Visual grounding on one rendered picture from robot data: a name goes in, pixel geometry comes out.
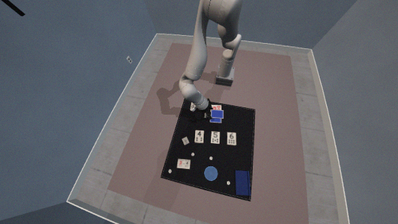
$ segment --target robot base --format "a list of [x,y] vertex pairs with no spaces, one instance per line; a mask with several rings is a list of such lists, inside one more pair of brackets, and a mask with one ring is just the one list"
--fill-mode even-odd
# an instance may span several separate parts
[[227,77],[221,77],[219,75],[216,76],[216,85],[226,85],[226,86],[231,86],[233,82],[233,75],[235,74],[235,68],[232,67],[231,72],[229,76]]

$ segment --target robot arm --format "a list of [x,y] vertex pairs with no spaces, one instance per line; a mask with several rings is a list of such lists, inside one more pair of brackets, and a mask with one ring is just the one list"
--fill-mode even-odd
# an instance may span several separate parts
[[208,99],[193,84],[194,81],[200,79],[207,63],[206,29],[208,21],[210,19],[218,23],[218,34],[222,40],[222,46],[227,48],[223,52],[220,73],[228,76],[241,40],[241,35],[238,34],[241,5],[242,0],[200,0],[194,41],[185,72],[179,82],[182,96],[193,102],[199,110],[208,110],[210,107]]

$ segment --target gray wall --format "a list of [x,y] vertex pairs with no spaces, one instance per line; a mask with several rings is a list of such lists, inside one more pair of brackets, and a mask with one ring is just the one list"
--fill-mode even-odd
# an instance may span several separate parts
[[11,2],[26,15],[0,2],[0,220],[66,201],[156,34],[143,1]]
[[[144,0],[156,31],[193,35],[199,0]],[[356,0],[243,0],[243,40],[312,48]],[[208,36],[218,37],[210,22]]]
[[398,1],[357,1],[313,52],[350,220],[398,223]]

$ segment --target white playing card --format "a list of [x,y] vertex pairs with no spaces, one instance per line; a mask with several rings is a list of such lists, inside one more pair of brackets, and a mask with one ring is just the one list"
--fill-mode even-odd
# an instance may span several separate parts
[[227,133],[227,144],[236,145],[236,133]]
[[179,158],[178,162],[177,162],[177,168],[189,170],[190,169],[190,160],[185,160],[185,159]]
[[221,111],[221,105],[212,105],[213,109],[216,109],[218,111]]
[[195,130],[195,143],[203,143],[204,131]]
[[213,144],[220,143],[220,132],[219,131],[212,131],[212,141]]
[[187,137],[184,137],[184,138],[182,139],[182,143],[184,143],[184,145],[189,144],[188,138],[187,138]]

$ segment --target wall outlet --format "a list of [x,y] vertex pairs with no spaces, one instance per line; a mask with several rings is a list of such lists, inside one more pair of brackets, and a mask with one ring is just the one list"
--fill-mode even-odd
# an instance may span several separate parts
[[132,59],[130,58],[130,56],[128,56],[127,58],[127,61],[131,64],[131,63],[133,63],[133,61],[132,61]]

